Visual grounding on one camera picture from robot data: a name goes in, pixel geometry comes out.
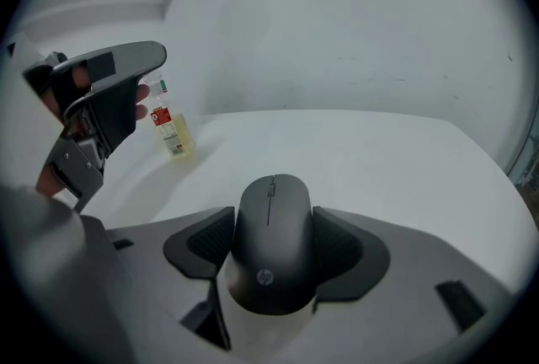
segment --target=white wall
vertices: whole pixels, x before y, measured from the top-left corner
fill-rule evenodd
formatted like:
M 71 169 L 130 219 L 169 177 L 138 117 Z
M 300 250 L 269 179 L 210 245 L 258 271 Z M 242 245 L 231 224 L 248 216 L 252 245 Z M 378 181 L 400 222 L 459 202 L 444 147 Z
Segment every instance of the white wall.
M 165 17 L 169 67 L 178 70 L 176 91 L 189 92 L 186 107 L 200 113 L 327 108 L 436 117 L 507 169 L 537 89 L 535 34 L 520 6 L 175 0 Z

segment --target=white tabletop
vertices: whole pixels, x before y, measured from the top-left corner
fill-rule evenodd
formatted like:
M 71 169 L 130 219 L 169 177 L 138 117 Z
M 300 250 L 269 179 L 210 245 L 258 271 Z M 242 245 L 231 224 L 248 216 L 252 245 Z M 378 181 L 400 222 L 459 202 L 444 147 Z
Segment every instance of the white tabletop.
M 449 122 L 342 110 L 211 115 L 184 159 L 168 157 L 152 126 L 140 123 L 110 157 L 83 212 L 107 228 L 237 208 L 255 179 L 294 174 L 313 206 L 432 233 L 513 292 L 536 263 L 539 235 L 515 187 Z

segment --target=hp logo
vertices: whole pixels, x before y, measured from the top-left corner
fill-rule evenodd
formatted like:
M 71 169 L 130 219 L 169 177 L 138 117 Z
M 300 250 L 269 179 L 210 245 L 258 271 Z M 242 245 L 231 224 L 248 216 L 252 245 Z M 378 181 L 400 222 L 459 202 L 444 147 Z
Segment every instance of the hp logo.
M 260 270 L 256 275 L 260 285 L 268 286 L 273 282 L 273 273 L 270 270 Z

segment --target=red label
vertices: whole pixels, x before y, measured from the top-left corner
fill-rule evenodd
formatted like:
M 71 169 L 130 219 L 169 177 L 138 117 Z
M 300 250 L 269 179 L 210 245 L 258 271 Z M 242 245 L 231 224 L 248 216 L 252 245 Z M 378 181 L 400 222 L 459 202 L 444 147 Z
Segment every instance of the red label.
M 155 126 L 160 126 L 165 123 L 168 123 L 169 121 L 172 121 L 172 118 L 170 117 L 168 108 L 157 108 L 152 112 L 152 120 Z

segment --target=black computer mouse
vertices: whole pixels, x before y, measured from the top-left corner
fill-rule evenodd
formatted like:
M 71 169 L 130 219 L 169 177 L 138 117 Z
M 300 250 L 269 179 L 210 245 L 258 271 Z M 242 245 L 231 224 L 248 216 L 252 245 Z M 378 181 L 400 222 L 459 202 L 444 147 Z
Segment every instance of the black computer mouse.
M 315 296 L 318 260 L 311 202 L 293 175 L 257 179 L 243 192 L 227 262 L 227 287 L 254 313 L 283 315 Z

